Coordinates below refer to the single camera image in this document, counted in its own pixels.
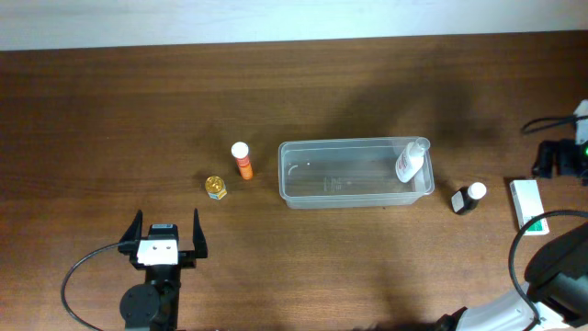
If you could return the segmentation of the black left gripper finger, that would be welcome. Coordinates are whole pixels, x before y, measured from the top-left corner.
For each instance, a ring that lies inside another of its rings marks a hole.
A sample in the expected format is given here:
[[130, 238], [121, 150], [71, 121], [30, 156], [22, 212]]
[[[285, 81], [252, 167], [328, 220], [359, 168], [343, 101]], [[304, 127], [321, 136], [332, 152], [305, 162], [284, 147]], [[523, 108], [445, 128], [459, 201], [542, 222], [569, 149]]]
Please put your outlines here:
[[207, 258], [208, 245], [206, 237], [201, 228], [197, 209], [194, 209], [192, 242], [194, 245], [195, 258]]
[[119, 241], [121, 243], [134, 243], [141, 240], [141, 230], [142, 230], [142, 211], [137, 210], [137, 213], [134, 216], [133, 221], [131, 222], [128, 229], [125, 231], [124, 235], [121, 236]]

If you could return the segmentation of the white green medicine box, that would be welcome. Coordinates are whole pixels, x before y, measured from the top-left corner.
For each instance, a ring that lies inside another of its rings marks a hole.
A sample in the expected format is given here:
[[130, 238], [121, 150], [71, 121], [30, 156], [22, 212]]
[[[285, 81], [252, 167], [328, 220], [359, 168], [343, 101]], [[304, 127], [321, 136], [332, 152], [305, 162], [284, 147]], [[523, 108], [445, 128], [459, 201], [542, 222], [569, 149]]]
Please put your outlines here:
[[544, 208], [537, 182], [534, 179], [517, 179], [509, 184], [519, 228], [542, 213]]

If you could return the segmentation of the dark bottle white cap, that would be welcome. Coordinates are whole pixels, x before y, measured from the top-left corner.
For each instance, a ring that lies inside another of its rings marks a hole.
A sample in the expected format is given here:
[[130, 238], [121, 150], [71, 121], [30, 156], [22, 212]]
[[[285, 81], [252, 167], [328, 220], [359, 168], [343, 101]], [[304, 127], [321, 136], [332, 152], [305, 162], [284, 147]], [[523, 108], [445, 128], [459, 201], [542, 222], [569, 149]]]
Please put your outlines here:
[[464, 215], [473, 211], [486, 193], [487, 188], [481, 182], [475, 182], [470, 186], [460, 188], [450, 200], [453, 212]]

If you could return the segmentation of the white spray bottle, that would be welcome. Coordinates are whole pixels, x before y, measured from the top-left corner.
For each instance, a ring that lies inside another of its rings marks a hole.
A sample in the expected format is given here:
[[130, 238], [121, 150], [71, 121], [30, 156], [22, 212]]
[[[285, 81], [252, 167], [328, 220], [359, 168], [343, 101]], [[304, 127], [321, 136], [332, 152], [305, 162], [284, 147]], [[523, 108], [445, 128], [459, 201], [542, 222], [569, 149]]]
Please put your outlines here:
[[424, 155], [429, 147], [430, 142], [423, 137], [406, 145], [395, 164], [396, 175], [400, 182], [409, 182], [422, 168]]

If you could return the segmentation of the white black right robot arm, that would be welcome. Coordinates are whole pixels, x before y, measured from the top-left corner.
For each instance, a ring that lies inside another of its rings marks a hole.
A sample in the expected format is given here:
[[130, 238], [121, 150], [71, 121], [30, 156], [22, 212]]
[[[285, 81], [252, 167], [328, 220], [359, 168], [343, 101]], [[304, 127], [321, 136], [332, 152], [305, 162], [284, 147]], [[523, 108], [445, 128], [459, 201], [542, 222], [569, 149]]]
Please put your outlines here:
[[517, 233], [508, 256], [508, 271], [514, 285], [498, 300], [486, 305], [463, 307], [443, 315], [434, 330], [551, 330], [587, 324], [587, 225], [548, 242], [529, 261], [525, 281], [515, 274], [515, 253], [523, 236], [536, 223], [552, 217], [586, 218], [585, 211], [543, 212]]

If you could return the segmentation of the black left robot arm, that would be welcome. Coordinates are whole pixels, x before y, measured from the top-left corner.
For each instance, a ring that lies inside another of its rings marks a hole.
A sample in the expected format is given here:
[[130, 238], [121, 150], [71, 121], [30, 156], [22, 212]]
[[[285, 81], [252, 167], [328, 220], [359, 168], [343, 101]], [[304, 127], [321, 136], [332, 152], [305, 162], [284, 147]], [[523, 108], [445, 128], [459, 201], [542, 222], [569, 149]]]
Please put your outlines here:
[[135, 269], [145, 272], [144, 282], [123, 294], [120, 315], [127, 330], [176, 330], [181, 272], [195, 268], [199, 259], [208, 257], [198, 211], [194, 211], [190, 250], [179, 248], [175, 224], [153, 224], [145, 236], [141, 229], [142, 212], [138, 211], [119, 240], [119, 252], [129, 258]]

